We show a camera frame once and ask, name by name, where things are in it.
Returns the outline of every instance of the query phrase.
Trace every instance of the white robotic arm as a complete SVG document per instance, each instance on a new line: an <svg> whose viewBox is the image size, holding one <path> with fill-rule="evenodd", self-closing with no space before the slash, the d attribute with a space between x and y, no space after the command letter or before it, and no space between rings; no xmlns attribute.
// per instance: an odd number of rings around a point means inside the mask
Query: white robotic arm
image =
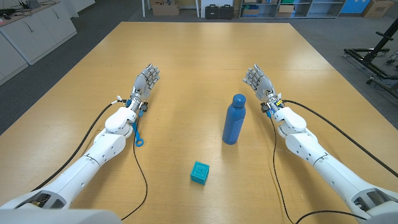
<svg viewBox="0 0 398 224"><path fill-rule="evenodd" d="M126 107L121 107L105 122L105 128L95 137L94 144L64 173L50 184L4 204L0 209L60 208L66 209L86 187L105 162L118 155L133 133L132 123L137 112L146 106L151 89L159 80L159 70L148 65L136 78Z"/></svg>
<svg viewBox="0 0 398 224"><path fill-rule="evenodd" d="M305 120L285 107L281 94L276 95L271 81L256 64L246 72L243 82L263 102L261 110L282 122L277 129L287 148L311 164L353 214L367 219L357 218L358 223L397 223L398 194L367 183L330 155L307 129Z"/></svg>

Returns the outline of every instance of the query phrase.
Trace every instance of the gray floor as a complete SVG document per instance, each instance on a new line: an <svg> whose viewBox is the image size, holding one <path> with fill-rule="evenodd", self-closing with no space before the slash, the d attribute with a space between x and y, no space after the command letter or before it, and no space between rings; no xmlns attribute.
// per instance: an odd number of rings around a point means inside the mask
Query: gray floor
<svg viewBox="0 0 398 224"><path fill-rule="evenodd" d="M142 17L140 1L96 0L96 3L72 19L78 34L48 54L35 65L16 75L0 86L0 134L24 114L41 96L56 84L93 47L122 21L162 22L289 22L314 46L387 120L398 129L398 100L374 85L365 84L372 74L343 57L344 48L370 48L379 41L375 31L384 32L398 16L398 4L387 16L380 19L362 17L339 17L337 19L289 19L255 20L233 19L231 21L208 21L196 17L195 10L181 10L178 17L154 17L147 11ZM398 41L389 42L391 53L398 49ZM382 65L387 57L378 57L375 63ZM394 66L383 69L398 73Z"/></svg>

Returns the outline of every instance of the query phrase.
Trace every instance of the wooden table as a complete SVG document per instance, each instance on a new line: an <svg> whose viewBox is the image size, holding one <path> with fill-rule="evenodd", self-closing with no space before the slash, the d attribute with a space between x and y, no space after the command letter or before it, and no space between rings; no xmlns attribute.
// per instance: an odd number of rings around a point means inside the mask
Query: wooden table
<svg viewBox="0 0 398 224"><path fill-rule="evenodd" d="M398 170L398 131L290 24L123 22L0 136L0 203L53 174L98 113L116 95L129 96L136 75L149 63L160 68L162 77L139 123L145 144L136 149L149 194L125 223L289 223L273 175L271 122L241 80L253 63L284 99L319 112ZM229 146L221 135L236 93L247 98L246 118L238 143ZM368 182L398 191L398 180L340 133L289 106L337 159ZM84 149L117 108L99 120ZM314 210L348 212L313 167L290 153L281 137L277 140L276 169L292 219ZM190 180L195 161L210 165L205 186ZM129 138L72 207L107 209L123 217L144 194ZM355 220L319 214L303 223Z"/></svg>

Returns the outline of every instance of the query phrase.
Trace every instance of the black cable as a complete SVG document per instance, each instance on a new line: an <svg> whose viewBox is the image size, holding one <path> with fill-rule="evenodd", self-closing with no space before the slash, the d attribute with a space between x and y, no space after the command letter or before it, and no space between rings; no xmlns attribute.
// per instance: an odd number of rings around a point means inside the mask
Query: black cable
<svg viewBox="0 0 398 224"><path fill-rule="evenodd" d="M56 175L58 175L69 163L70 161L72 161L72 159L75 157L75 155L77 154L77 152L80 150L81 146L83 145L83 143L86 141L89 133L91 132L91 130L93 129L95 123L97 123L97 121L99 120L99 118L102 116L102 114L109 108L111 107L113 104L110 103L108 106L106 106L101 113L98 115L98 117L95 119L95 121L93 122L93 124L91 125L91 127L88 129L85 137L83 138L83 140L81 140L81 143L79 144L79 146L77 147L77 149L75 150L75 152L73 152L73 154L70 156L70 158L66 161L66 163L64 163L64 165L61 166L61 168L59 168L57 171L55 171L55 173L53 175L51 175L47 180L45 180L44 182L42 182L39 186L37 186L35 189L33 189L32 191L35 191L37 189L42 188L44 185L46 185L48 182L50 182Z"/></svg>
<svg viewBox="0 0 398 224"><path fill-rule="evenodd" d="M365 220L365 221L367 220L364 217L361 217L359 215L354 215L354 214L348 213L348 212L341 212L341 211L334 211L334 210L321 210L321 211L310 212L310 213L307 213L307 214L303 215L301 218L299 218L299 220L297 220L297 222L295 224L298 224L305 217L313 215L313 214L317 214L317 213L339 213L339 214L344 214L344 215L351 215L352 217L360 218L360 219Z"/></svg>
<svg viewBox="0 0 398 224"><path fill-rule="evenodd" d="M279 184L279 181L278 181L278 176L277 176L277 174L276 174L276 169L275 169L275 152L276 152L277 138L276 138L276 130L275 130L274 122L273 122L272 118L270 118L270 120L271 120L271 123L272 123L272 129L274 130L274 135L275 135L275 145L274 145L274 154L273 154L273 156L272 156L272 165L274 166L274 173L275 173L276 182L278 183L278 188L279 188L280 196L282 197L282 202L283 202L283 204L284 204L285 213L286 213L286 216L287 216L287 218L289 219L289 221L290 221L292 224L298 224L298 223L301 222L301 220L303 220L305 217L310 216L310 215L313 215L313 214L317 214L317 213L340 213L340 214L344 214L344 215L351 215L351 216L353 216L353 217L360 218L360 219L363 219L363 220L367 220L366 218L361 217L361 216L359 216L359 215L355 215L355 214L348 213L348 212L336 211L336 210L320 210L320 211L310 212L310 213L307 213L307 214L303 215L303 216L302 216L301 218L299 218L299 219L297 220L297 222L295 222L295 223L290 219L289 214L288 214L287 209L286 209L286 204L285 204L284 195L283 195L283 193L282 193L282 189L281 189L280 184Z"/></svg>
<svg viewBox="0 0 398 224"><path fill-rule="evenodd" d="M290 219L289 214L287 213L286 204L285 204L285 198L284 198L284 195L283 195L283 193L282 193L282 189L281 189L280 184L279 184L278 175L276 174L276 169L275 169L276 131L275 131L274 122L272 121L272 118L270 118L270 119L271 119L271 123L272 123L272 128L273 128L273 130L274 130L274 134L275 134L274 154L272 155L272 165L274 166L275 179L276 179L276 182L278 183L278 188L279 188L279 192L280 192L280 197L282 197L282 202L283 202L283 204L284 204L286 216L287 216L287 218L289 219L289 221L290 221L292 224L294 224L293 221L292 221L292 219Z"/></svg>
<svg viewBox="0 0 398 224"><path fill-rule="evenodd" d="M322 115L318 114L317 112L315 112L314 110L311 110L310 108L304 106L301 103L297 103L295 101L292 100L283 100L283 102L286 103L293 103L295 105L299 105L302 108L305 108L307 110L309 110L311 113L317 115L318 117L320 117L322 120L326 121L328 124L332 125L338 132L340 132L342 135L344 135L346 138L348 138L348 140L350 140L352 143L354 143L356 146L358 146L362 151L364 151L368 156L370 156L372 159L374 159L376 162L378 162L380 165L382 165L384 168L386 168L391 174L394 174L394 176L398 177L398 173L396 171L394 171L393 169L391 169L389 166L387 166L385 163L383 163L380 159L378 159L376 156L374 156L373 154L371 154L368 150L366 150L364 147L362 147L358 142L356 142L354 139L352 139L351 137L349 137L344 131L342 131L340 128L338 128L336 125L334 125L332 122L330 122L329 120L327 120L326 118L324 118Z"/></svg>
<svg viewBox="0 0 398 224"><path fill-rule="evenodd" d="M141 202L141 204L138 205L138 207L137 207L136 209L134 209L132 212L130 212L130 213L129 213L128 215L126 215L124 218L122 218L121 221L125 220L125 219L128 218L131 214L133 214L136 210L138 210L138 208L140 208L140 207L144 204L144 202L146 201L147 196L148 196L148 182L147 182L147 179L145 178L144 172L143 172L142 169L141 169L141 166L140 166L139 163L138 163L137 156L136 156L136 135L137 135L137 130L138 130L138 122L139 122L139 119L137 120L136 132L134 133L134 140L133 140L133 142L132 142L132 151L133 151L133 153L134 153L134 157L136 158L136 162L137 162L138 168L139 168L139 170L141 171L142 177L144 178L144 181L145 181L145 197L144 197L143 201Z"/></svg>

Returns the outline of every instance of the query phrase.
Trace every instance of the black case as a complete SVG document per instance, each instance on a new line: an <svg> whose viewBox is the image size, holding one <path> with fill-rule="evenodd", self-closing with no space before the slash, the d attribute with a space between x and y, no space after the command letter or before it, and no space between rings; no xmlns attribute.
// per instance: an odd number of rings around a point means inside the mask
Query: black case
<svg viewBox="0 0 398 224"><path fill-rule="evenodd" d="M232 19L234 17L234 7L225 5L220 7L220 19Z"/></svg>
<svg viewBox="0 0 398 224"><path fill-rule="evenodd" d="M215 4L211 4L206 6L205 8L205 17L206 19L218 19L218 15L220 14L220 8Z"/></svg>

